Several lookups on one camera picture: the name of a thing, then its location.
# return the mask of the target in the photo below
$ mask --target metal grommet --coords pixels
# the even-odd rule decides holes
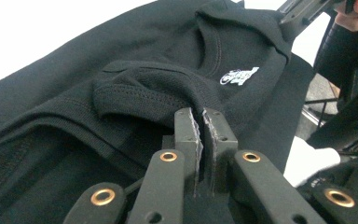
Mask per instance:
[[[324,196],[336,205],[342,207],[354,207],[354,200],[348,194],[337,189],[325,189]]]
[[[162,161],[175,161],[178,156],[173,152],[164,152],[159,156],[159,158]]]
[[[249,162],[258,162],[261,160],[261,158],[259,156],[257,156],[256,154],[252,153],[252,152],[245,152],[242,155],[243,159]]]
[[[103,199],[98,198],[101,194],[107,193],[107,197],[104,197]],[[95,193],[91,196],[91,202],[94,205],[102,206],[106,205],[108,203],[111,203],[115,199],[115,192],[112,189],[100,189],[95,191]]]

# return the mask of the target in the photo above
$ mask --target white surface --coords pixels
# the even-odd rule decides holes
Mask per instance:
[[[115,16],[153,0],[0,1],[0,79]],[[248,8],[277,9],[284,0],[248,0]],[[327,19],[314,22],[293,52],[313,64]]]
[[[318,171],[338,165],[340,157],[332,148],[314,149],[301,138],[295,137],[286,163],[284,177],[298,187]]]

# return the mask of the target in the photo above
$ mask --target white background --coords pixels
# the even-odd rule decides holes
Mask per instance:
[[[49,54],[65,42],[152,0],[0,1],[0,79]],[[248,0],[248,8],[277,9],[284,0]],[[313,64],[328,22],[314,22],[293,52]]]

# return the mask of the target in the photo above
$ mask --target black jacket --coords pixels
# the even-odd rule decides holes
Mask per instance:
[[[280,17],[157,1],[1,80],[0,220],[60,221],[87,187],[128,186],[183,107],[199,123],[204,107],[221,111],[240,148],[283,171],[313,72],[291,55]]]

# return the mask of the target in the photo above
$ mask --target printed logo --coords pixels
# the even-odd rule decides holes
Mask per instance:
[[[238,85],[241,86],[257,72],[258,68],[259,67],[254,67],[251,71],[241,71],[240,69],[229,71],[220,78],[220,84],[226,85],[230,82],[231,84],[238,83]]]

